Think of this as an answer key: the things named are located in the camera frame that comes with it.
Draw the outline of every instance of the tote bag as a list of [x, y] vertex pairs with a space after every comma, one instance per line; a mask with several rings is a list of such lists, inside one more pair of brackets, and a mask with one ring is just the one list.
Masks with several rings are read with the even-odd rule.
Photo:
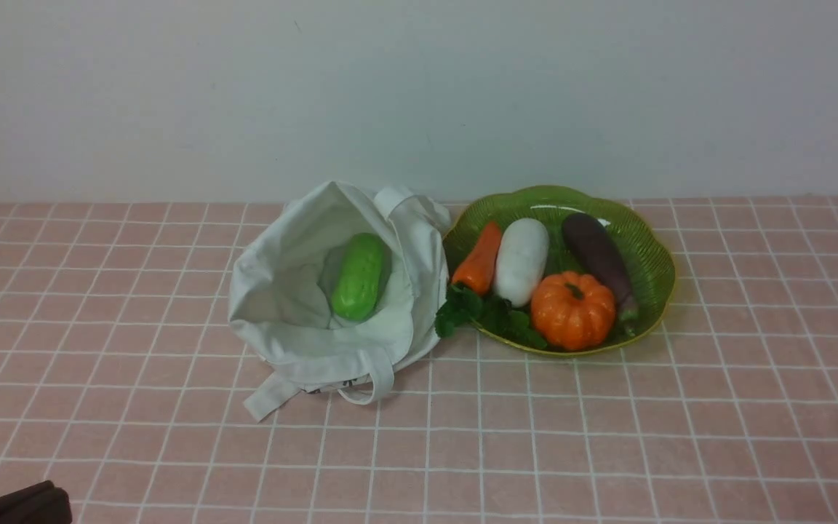
[[[363, 405], [387, 395], [394, 372], [439, 342], [450, 223], [445, 206], [401, 186], [374, 194], [328, 182], [286, 206], [236, 260], [229, 293], [229, 325], [273, 368], [244, 402], [252, 417], [299, 392], [338, 390]], [[389, 263], [375, 312], [349, 322], [332, 313], [330, 296], [343, 248], [364, 232], [382, 239]]]

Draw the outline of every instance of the artificial vegetable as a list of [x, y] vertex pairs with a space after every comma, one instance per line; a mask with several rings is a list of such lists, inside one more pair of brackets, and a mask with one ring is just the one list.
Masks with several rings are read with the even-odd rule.
[[532, 326], [566, 352], [596, 346], [616, 318], [612, 291], [591, 275], [549, 275], [532, 294]]
[[534, 218], [520, 218], [503, 232], [496, 256], [493, 292], [514, 308], [529, 303], [548, 258], [548, 230]]
[[639, 303], [632, 293], [632, 283], [619, 249], [606, 228], [593, 216], [573, 213], [562, 222], [562, 238], [568, 250], [615, 296], [619, 323], [626, 335], [635, 336]]
[[483, 299], [463, 283], [448, 286], [445, 303], [435, 313], [435, 332], [440, 338], [455, 335], [459, 325], [475, 321], [483, 311]]
[[496, 267], [496, 255], [500, 249], [503, 233], [496, 222], [488, 222], [480, 231], [478, 242], [474, 249], [463, 259], [461, 265], [452, 275], [452, 284], [468, 286], [478, 296], [486, 295], [493, 282], [493, 272]]
[[336, 315], [362, 321], [373, 313], [380, 292], [383, 259], [386, 245], [373, 233], [359, 233], [351, 237], [345, 248], [345, 258], [332, 292], [332, 310]]
[[490, 295], [484, 300], [478, 324], [493, 335], [502, 336], [523, 346], [536, 349], [545, 349], [548, 346], [544, 336], [532, 328], [529, 315], [525, 311], [513, 309], [509, 301], [496, 295]]

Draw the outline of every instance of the purple eggplant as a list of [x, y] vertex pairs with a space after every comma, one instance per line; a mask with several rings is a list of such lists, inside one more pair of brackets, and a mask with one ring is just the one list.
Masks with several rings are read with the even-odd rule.
[[573, 213], [562, 222], [562, 238], [568, 250], [584, 269], [616, 298], [616, 317], [626, 335], [635, 336], [639, 319], [639, 303], [632, 294], [632, 282], [619, 249], [606, 228], [593, 216]]

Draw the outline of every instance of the orange pumpkin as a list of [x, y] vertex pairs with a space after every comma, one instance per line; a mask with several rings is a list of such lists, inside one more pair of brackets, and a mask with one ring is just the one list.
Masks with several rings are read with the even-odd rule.
[[532, 294], [532, 327], [565, 351], [596, 346], [616, 319], [612, 291], [591, 275], [548, 275]]

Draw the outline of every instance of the green plastic basket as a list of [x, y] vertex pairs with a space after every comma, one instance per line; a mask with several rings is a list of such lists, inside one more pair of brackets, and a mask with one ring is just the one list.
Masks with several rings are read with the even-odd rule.
[[476, 325], [480, 332], [522, 351], [572, 358], [631, 344], [647, 336], [661, 323], [677, 282], [671, 252], [655, 238], [655, 233], [645, 220], [632, 209], [612, 200], [592, 198], [564, 186], [533, 186], [513, 193], [485, 196], [473, 202], [461, 213], [443, 239], [449, 271], [454, 272], [468, 256], [487, 222], [496, 221], [500, 229], [505, 230], [516, 219], [535, 218], [548, 229], [548, 263], [545, 274], [568, 269], [583, 272], [562, 241], [562, 220], [576, 212], [588, 213], [604, 223], [619, 248], [639, 302], [639, 319], [635, 322], [638, 335], [629, 338], [619, 325], [614, 325], [609, 338], [601, 345], [581, 352], [563, 352], [561, 349], [536, 349], [508, 341]]

